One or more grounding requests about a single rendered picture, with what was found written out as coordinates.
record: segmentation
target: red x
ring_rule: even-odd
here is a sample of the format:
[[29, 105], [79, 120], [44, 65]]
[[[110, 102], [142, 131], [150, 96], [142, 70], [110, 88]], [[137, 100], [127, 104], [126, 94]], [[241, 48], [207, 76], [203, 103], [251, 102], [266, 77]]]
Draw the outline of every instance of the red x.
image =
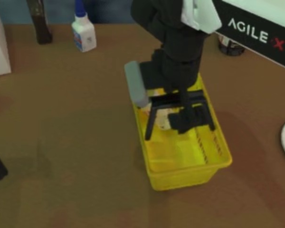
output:
[[274, 48], [279, 48], [280, 51], [284, 51], [284, 48], [283, 48], [283, 44], [285, 43], [284, 40], [279, 40], [278, 38], [275, 38], [275, 45], [274, 45]]

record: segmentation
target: tabletop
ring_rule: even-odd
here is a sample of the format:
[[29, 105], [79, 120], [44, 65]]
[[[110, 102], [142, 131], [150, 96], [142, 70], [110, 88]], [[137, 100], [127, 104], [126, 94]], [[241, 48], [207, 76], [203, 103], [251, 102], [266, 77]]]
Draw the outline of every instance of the tabletop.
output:
[[12, 74], [0, 76], [0, 228], [285, 228], [285, 69], [207, 39], [201, 75], [233, 156], [204, 185], [151, 189], [124, 76], [159, 43], [137, 25], [96, 25], [80, 53], [69, 25], [36, 43], [6, 26]]

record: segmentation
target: yellow bin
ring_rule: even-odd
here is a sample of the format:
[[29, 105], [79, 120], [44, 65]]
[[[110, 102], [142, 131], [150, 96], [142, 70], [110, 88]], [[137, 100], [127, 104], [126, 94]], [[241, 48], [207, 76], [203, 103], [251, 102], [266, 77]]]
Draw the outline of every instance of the yellow bin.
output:
[[199, 89], [203, 89], [208, 101], [216, 127], [213, 132], [206, 125], [178, 135], [176, 131], [163, 131], [154, 125], [151, 140], [145, 141], [148, 117], [134, 106], [145, 165], [154, 190], [206, 183], [219, 169], [232, 163], [228, 145], [200, 76], [190, 90]]

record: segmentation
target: yellow container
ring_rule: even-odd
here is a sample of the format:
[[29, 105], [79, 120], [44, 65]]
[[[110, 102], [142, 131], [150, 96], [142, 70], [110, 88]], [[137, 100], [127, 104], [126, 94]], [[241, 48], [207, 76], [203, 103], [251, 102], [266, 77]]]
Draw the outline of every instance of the yellow container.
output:
[[134, 106], [146, 169], [154, 190], [206, 183], [218, 169], [232, 163], [228, 145], [200, 76], [189, 90], [199, 89], [203, 89], [208, 101], [216, 127], [213, 132], [206, 125], [179, 135], [176, 131], [163, 131], [154, 125], [151, 140], [145, 141], [148, 116]]

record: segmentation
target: bottle label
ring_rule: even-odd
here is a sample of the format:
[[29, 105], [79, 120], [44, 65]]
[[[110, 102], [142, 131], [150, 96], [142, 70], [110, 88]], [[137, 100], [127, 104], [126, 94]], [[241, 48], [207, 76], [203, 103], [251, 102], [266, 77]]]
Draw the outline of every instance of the bottle label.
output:
[[77, 48], [79, 48], [79, 50], [82, 51], [82, 40], [81, 40], [81, 36], [75, 32], [75, 30], [73, 30], [73, 33], [74, 33], [74, 41], [75, 41], [75, 44], [77, 46]]

